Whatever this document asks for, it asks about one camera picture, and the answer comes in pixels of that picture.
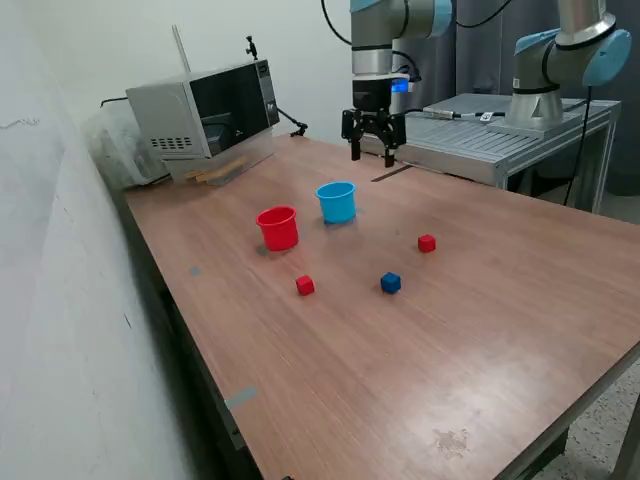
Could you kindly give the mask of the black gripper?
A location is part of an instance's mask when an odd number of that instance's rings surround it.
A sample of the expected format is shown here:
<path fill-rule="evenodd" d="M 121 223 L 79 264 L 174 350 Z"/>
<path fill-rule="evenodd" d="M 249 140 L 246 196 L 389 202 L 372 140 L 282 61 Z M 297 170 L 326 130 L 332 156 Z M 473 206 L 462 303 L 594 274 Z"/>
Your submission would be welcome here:
<path fill-rule="evenodd" d="M 403 113 L 390 114 L 391 80 L 353 80 L 352 99 L 354 109 L 344 110 L 341 120 L 341 137 L 351 148 L 351 160 L 361 158 L 363 119 L 375 119 L 374 134 L 384 145 L 384 166 L 395 164 L 395 151 L 406 143 L 406 120 Z"/>

